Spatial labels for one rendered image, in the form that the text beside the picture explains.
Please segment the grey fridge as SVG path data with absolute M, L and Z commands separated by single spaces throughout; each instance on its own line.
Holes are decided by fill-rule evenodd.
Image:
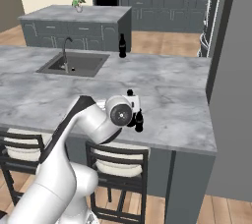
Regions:
M 215 13 L 218 8 L 218 0 L 208 0 L 206 16 L 204 18 L 204 29 L 200 35 L 200 49 L 198 57 L 208 57 L 208 50 L 211 44 L 211 34 L 214 27 Z

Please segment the dark grey sink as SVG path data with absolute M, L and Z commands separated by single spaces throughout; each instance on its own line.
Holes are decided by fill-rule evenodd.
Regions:
M 68 73 L 65 71 L 62 53 L 58 53 L 55 57 L 39 68 L 37 72 L 44 74 L 94 78 L 108 59 L 109 54 L 67 52 L 66 56 L 68 60 Z

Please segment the dark curved tap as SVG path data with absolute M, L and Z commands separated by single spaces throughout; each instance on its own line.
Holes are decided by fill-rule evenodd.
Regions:
M 63 46 L 62 46 L 62 56 L 63 56 L 63 60 L 64 60 L 64 67 L 65 67 L 65 71 L 66 73 L 69 72 L 68 70 L 68 60 L 67 60 L 67 56 L 66 56 L 66 43 L 70 41 L 70 42 L 73 42 L 73 39 L 71 37 L 66 37 L 64 39 L 64 42 L 63 42 Z

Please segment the grey tall cabinet panel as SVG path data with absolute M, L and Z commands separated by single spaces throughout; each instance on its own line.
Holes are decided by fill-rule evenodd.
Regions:
M 252 0 L 220 0 L 207 97 L 217 143 L 208 193 L 252 202 Z

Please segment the grey cupboard run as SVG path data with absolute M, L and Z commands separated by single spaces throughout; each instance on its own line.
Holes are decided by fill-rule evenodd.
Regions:
M 132 7 L 132 30 L 200 33 L 207 1 L 121 0 L 121 5 Z

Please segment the black stool with cream cushion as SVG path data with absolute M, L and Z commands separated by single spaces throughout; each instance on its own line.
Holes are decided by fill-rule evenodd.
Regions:
M 92 193 L 91 207 L 94 214 L 99 219 L 121 224 L 145 224 L 149 149 L 117 142 L 98 145 L 87 141 L 86 156 L 88 166 L 98 173 L 98 185 L 107 188 L 108 201 L 112 202 L 112 189 L 121 191 L 115 210 L 98 207 L 95 193 Z M 141 196 L 139 214 L 123 211 L 127 192 Z
M 34 174 L 38 159 L 50 139 L 50 134 L 26 130 L 0 130 L 0 168 L 2 169 L 13 204 L 21 196 L 14 189 L 12 171 Z

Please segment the green plant in vase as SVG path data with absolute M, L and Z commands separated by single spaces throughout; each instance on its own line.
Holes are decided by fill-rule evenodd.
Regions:
M 85 3 L 85 0 L 73 0 L 72 1 L 72 6 L 75 8 L 75 10 L 78 13 L 83 12 L 83 4 Z

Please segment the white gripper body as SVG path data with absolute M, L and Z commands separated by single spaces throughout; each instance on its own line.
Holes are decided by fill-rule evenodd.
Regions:
M 141 101 L 138 95 L 128 96 L 126 95 L 125 98 L 128 100 L 132 114 L 138 113 L 141 110 Z

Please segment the grey counter base cabinet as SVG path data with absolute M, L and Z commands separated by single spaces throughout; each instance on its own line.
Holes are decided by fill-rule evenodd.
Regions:
M 217 155 L 212 134 L 134 140 L 151 149 L 148 194 L 165 198 L 164 224 L 196 224 Z

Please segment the grey kitchen island with cupboards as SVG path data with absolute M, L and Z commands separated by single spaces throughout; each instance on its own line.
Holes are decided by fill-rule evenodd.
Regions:
M 131 51 L 132 9 L 123 6 L 51 5 L 19 17 L 27 46 L 119 51 L 120 35 Z

